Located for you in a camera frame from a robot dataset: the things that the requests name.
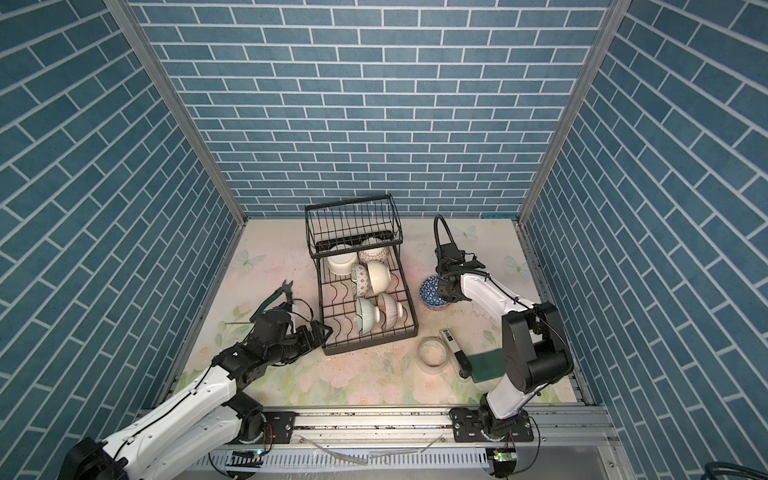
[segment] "blue geometric bowl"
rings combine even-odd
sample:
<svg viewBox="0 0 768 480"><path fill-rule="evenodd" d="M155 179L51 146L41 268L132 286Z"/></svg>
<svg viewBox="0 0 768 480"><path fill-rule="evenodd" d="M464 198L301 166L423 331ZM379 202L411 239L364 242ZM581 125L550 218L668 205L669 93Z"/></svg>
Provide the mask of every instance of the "blue geometric bowl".
<svg viewBox="0 0 768 480"><path fill-rule="evenodd" d="M437 275L432 275L427 280L424 280L419 287L419 296L422 298L422 302L431 310L443 310L451 304L437 296L437 282Z"/></svg>

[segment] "white bowl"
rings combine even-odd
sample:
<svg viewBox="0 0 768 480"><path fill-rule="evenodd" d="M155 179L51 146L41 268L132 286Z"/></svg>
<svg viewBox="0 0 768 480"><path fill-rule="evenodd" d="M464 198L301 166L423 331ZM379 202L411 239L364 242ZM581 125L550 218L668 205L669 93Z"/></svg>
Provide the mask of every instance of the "white bowl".
<svg viewBox="0 0 768 480"><path fill-rule="evenodd" d="M381 292L385 292L389 288L389 283L392 282L392 274L389 273L389 268L384 263L377 262L376 260L371 260L367 265L373 294L379 295Z"/></svg>
<svg viewBox="0 0 768 480"><path fill-rule="evenodd" d="M336 245L331 251L344 250L345 248L352 248L352 246L342 243L341 245ZM352 265L357 263L357 254L355 252L341 253L340 255L326 257L326 262L328 262L328 268L331 272L336 275L349 275L352 272Z"/></svg>

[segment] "tape roll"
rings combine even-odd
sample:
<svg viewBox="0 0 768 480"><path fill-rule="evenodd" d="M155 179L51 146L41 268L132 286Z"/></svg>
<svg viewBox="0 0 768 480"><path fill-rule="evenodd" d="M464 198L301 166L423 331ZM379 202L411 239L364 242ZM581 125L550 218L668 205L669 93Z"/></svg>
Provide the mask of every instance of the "tape roll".
<svg viewBox="0 0 768 480"><path fill-rule="evenodd" d="M416 364L424 373L437 375L448 365L448 349L436 336L427 336L416 347Z"/></svg>

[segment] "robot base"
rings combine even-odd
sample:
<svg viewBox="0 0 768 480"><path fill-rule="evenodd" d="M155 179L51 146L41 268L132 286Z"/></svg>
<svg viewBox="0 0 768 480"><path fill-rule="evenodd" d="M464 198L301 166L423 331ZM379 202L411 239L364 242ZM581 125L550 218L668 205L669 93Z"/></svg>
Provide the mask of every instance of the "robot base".
<svg viewBox="0 0 768 480"><path fill-rule="evenodd" d="M528 413L522 411L508 419L498 420L491 414L485 396L479 410L465 407L451 409L453 439L457 443L499 442L511 433L514 442L533 442L533 430Z"/></svg>

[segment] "upper rack basket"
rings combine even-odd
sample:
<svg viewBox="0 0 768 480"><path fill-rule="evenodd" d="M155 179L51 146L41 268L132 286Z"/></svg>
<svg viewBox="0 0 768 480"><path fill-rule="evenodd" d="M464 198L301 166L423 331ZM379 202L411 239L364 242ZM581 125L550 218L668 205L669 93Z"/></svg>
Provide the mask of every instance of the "upper rack basket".
<svg viewBox="0 0 768 480"><path fill-rule="evenodd" d="M306 245L314 260L402 243L400 216L389 194L309 205L304 217ZM370 237L376 242L361 245ZM331 250L341 244L351 247Z"/></svg>

